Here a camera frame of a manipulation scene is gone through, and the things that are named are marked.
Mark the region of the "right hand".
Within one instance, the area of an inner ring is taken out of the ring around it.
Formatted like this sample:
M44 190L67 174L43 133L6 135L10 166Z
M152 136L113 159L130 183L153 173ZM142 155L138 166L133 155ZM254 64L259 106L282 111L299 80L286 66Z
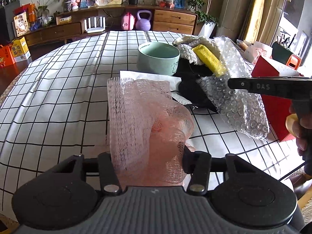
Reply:
M304 156L305 152L308 151L308 135L311 132L311 113L298 118L293 104L290 105L289 112L291 115L286 118L285 126L288 132L296 138L298 154Z

